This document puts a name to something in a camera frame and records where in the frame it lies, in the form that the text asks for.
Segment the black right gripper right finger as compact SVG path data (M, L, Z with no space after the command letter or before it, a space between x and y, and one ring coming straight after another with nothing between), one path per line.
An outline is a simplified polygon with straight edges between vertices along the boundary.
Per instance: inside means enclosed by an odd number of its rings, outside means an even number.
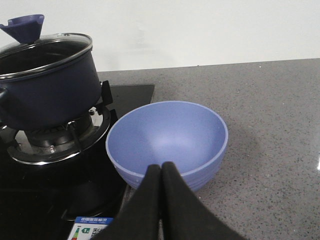
M166 240L243 240L211 213L187 186L173 162L162 164Z

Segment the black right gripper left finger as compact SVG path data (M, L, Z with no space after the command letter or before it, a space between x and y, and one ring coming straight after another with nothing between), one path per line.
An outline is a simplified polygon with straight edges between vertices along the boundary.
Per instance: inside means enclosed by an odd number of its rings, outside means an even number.
M156 240L160 220L161 167L152 164L130 200L94 240Z

